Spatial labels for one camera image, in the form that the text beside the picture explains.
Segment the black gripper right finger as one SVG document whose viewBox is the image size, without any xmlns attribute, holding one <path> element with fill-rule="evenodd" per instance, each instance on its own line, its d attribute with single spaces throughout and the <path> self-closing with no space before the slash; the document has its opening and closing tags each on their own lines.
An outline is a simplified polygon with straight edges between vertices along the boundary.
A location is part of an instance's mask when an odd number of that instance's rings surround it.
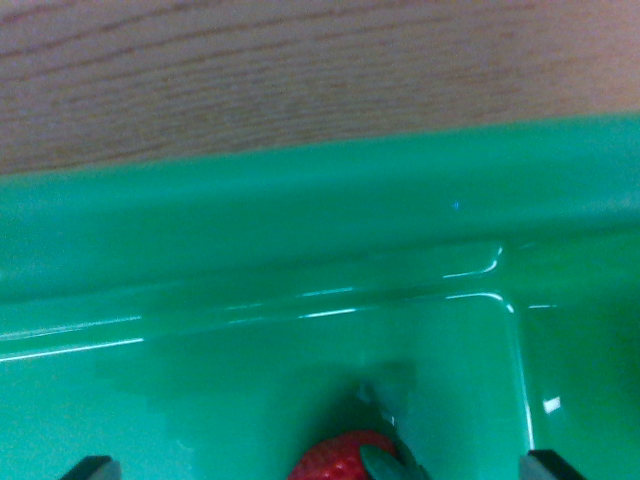
<svg viewBox="0 0 640 480">
<path fill-rule="evenodd" d="M 554 450 L 530 450 L 519 460 L 520 480 L 585 480 Z"/>
</svg>

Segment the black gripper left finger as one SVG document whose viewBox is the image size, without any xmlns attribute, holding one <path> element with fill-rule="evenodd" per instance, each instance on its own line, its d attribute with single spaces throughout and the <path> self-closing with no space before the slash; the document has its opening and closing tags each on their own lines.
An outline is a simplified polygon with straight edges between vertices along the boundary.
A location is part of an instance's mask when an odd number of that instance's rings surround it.
<svg viewBox="0 0 640 480">
<path fill-rule="evenodd" d="M 60 477 L 60 480 L 121 480 L 117 460 L 106 455 L 86 456 Z"/>
</svg>

